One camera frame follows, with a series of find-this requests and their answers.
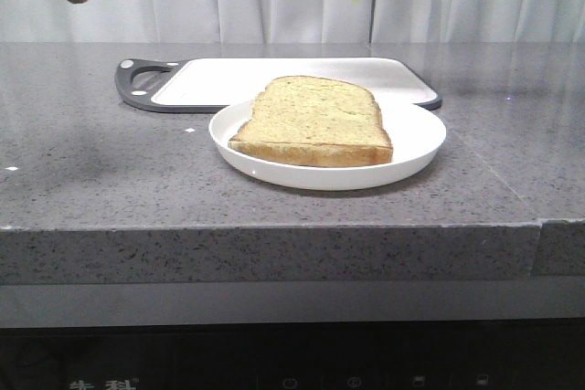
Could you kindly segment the white round plate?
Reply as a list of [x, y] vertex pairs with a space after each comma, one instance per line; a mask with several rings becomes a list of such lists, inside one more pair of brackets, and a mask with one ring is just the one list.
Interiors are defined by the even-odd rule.
[[393, 184], [426, 167], [446, 138], [444, 123], [410, 103], [382, 103], [383, 128], [394, 151], [390, 163], [323, 168], [267, 162], [229, 148], [229, 139], [250, 118], [251, 103], [234, 104], [212, 117], [208, 130], [220, 155], [238, 171], [263, 182], [296, 189], [345, 191]]

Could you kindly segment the white cutting board grey rim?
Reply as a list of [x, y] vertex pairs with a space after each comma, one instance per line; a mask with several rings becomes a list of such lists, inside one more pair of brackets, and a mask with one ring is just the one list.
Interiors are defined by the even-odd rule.
[[127, 58], [118, 64], [114, 82], [125, 103], [144, 111], [216, 113], [255, 98], [274, 79], [293, 75], [354, 83], [380, 103], [394, 100], [427, 110], [442, 105], [439, 94], [410, 67], [391, 58]]

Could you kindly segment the grey curtain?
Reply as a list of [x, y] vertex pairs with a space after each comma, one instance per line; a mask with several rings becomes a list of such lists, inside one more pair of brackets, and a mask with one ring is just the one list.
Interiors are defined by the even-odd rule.
[[429, 43], [584, 39], [584, 0], [1, 0], [5, 42]]

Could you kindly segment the black appliance control panel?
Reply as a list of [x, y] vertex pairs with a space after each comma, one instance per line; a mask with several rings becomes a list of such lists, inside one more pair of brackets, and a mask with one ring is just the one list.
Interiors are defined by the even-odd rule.
[[4, 389], [581, 389], [584, 322], [4, 330]]

